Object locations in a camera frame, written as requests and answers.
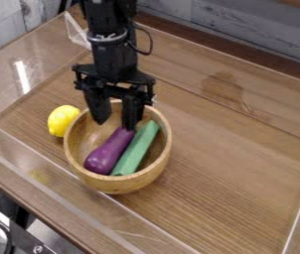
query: purple eggplant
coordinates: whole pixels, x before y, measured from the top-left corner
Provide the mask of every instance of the purple eggplant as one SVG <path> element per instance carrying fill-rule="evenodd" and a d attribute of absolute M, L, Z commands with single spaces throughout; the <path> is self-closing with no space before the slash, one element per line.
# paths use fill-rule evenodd
<path fill-rule="evenodd" d="M 108 175 L 131 142 L 134 131 L 118 127 L 106 142 L 88 154 L 83 167 L 100 175 Z"/>

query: bowl rim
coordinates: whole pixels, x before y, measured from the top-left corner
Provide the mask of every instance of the bowl rim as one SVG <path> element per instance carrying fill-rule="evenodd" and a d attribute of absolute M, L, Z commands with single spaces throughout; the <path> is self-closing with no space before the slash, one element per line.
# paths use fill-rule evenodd
<path fill-rule="evenodd" d="M 122 103 L 119 100 L 112 100 L 111 103 Z M 70 142 L 68 142 L 68 138 L 70 138 L 70 134 L 72 132 L 72 129 L 74 129 L 74 126 L 78 122 L 78 120 L 82 118 L 83 115 L 87 114 L 88 112 L 88 108 L 84 109 L 80 114 L 76 116 L 76 118 L 74 119 L 74 121 L 71 122 L 68 128 L 67 128 L 67 131 L 66 131 L 66 136 L 64 136 L 64 150 L 66 150 L 66 156 L 67 156 L 67 159 L 68 159 L 68 162 L 71 162 L 74 164 L 74 167 L 75 167 L 75 170 L 76 171 L 80 171 L 84 175 L 87 175 L 88 177 L 91 178 L 95 178 L 98 180 L 103 180 L 103 181 L 123 181 L 123 180 L 130 180 L 130 179 L 135 179 L 138 177 L 141 177 L 142 175 L 146 175 L 157 166 L 158 164 L 166 159 L 165 156 L 170 153 L 170 150 L 171 150 L 171 144 L 173 144 L 173 133 L 171 133 L 171 127 L 170 127 L 170 124 L 169 124 L 169 121 L 165 117 L 165 115 L 159 112 L 158 109 L 155 109 L 153 106 L 145 106 L 145 108 L 154 112 L 158 117 L 161 118 L 162 120 L 162 123 L 166 127 L 166 132 L 167 132 L 167 137 L 166 137 L 166 145 L 165 145 L 165 149 L 159 155 L 159 157 L 155 159 L 155 161 L 151 163 L 151 165 L 149 165 L 145 169 L 142 169 L 141 171 L 127 175 L 127 176 L 106 176 L 106 175 L 100 175 L 100 174 L 96 174 L 91 171 L 88 171 L 75 160 L 72 154 L 71 154 L 71 150 L 70 150 Z"/>

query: toy lemon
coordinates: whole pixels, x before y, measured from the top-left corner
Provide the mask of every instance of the toy lemon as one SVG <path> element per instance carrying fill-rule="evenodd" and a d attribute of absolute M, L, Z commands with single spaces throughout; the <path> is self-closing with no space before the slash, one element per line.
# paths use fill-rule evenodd
<path fill-rule="evenodd" d="M 67 128 L 79 113 L 79 109 L 70 105 L 63 105 L 52 111 L 48 118 L 51 135 L 60 138 L 64 137 Z"/>

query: wooden bowl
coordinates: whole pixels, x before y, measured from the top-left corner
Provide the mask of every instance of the wooden bowl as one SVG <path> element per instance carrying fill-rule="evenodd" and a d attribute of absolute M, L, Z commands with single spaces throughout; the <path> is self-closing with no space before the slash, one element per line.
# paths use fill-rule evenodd
<path fill-rule="evenodd" d="M 138 171 L 122 177 L 103 176 L 90 172 L 82 166 L 83 161 L 90 152 L 100 146 L 116 127 L 120 126 L 120 101 L 112 101 L 111 108 L 112 114 L 100 126 L 91 120 L 88 110 L 80 113 L 67 129 L 64 149 L 71 168 L 83 183 L 104 193 L 120 194 L 138 191 L 146 187 L 163 172 L 171 151 L 173 135 L 165 116 L 154 107 L 146 106 L 143 119 L 136 128 L 153 119 L 159 125 L 159 131 Z"/>

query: black cable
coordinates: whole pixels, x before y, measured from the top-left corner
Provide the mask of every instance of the black cable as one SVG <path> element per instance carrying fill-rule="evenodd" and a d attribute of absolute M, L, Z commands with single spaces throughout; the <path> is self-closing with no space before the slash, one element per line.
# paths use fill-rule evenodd
<path fill-rule="evenodd" d="M 135 24 L 134 24 L 134 28 L 138 29 L 139 31 L 142 31 L 142 32 L 147 35 L 147 37 L 149 37 L 149 41 L 150 41 L 149 51 L 146 52 L 146 51 L 139 50 L 139 49 L 132 45 L 132 43 L 130 42 L 130 40 L 127 40 L 127 44 L 128 44 L 128 46 L 131 47 L 131 49 L 132 49 L 136 53 L 139 53 L 139 54 L 142 54 L 142 55 L 145 55 L 145 56 L 149 56 L 149 55 L 151 55 L 151 53 L 153 53 L 153 47 L 154 47 L 153 37 L 151 37 L 149 31 L 147 31 L 146 29 L 141 28 L 139 26 L 136 26 Z"/>
<path fill-rule="evenodd" d="M 4 254 L 9 254 L 12 249 L 12 236 L 8 229 L 1 224 L 0 224 L 0 229 L 4 231 L 7 235 L 7 247 L 5 247 Z"/>

